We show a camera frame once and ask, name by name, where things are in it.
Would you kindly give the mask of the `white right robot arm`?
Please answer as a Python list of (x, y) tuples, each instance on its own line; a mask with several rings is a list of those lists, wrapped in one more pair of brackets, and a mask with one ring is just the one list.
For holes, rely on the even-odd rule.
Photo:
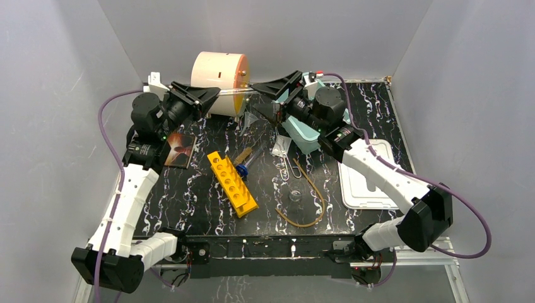
[(355, 237), (355, 252), (361, 260), (372, 261), (391, 247), (424, 252), (452, 225), (452, 196), (443, 187), (420, 182), (382, 163), (370, 150), (365, 133), (344, 120), (348, 109), (338, 90), (323, 86), (309, 98), (300, 71), (250, 88), (271, 100), (257, 104), (258, 113), (273, 124), (294, 117), (317, 131), (323, 152), (363, 175), (403, 213), (370, 225)]

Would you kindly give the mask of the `clear glass test tube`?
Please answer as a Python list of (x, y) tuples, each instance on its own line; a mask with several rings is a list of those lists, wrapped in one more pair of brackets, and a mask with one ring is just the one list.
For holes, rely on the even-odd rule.
[(256, 93), (253, 89), (251, 88), (229, 88), (229, 89), (224, 89), (224, 90), (220, 90), (219, 93), (218, 93), (218, 96), (232, 96), (232, 95), (249, 95), (249, 94), (253, 94), (253, 93)]

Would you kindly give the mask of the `yellow test tube rack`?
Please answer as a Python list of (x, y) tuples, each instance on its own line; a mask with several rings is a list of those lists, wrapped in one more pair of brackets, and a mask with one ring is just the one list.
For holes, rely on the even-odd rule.
[(259, 208), (229, 157), (222, 158), (217, 151), (214, 151), (209, 153), (207, 158), (211, 170), (239, 218)]

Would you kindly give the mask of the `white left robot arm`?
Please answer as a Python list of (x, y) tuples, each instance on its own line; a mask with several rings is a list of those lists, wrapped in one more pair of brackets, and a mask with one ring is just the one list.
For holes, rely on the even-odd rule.
[(204, 117), (220, 94), (217, 87), (173, 82), (162, 96), (137, 91), (132, 101), (132, 126), (126, 152), (113, 152), (119, 167), (115, 191), (97, 230), (71, 262), (95, 290), (133, 293), (144, 273), (169, 258), (180, 263), (191, 254), (184, 231), (164, 227), (134, 243), (134, 231), (147, 197), (157, 183), (171, 147), (170, 135), (188, 119)]

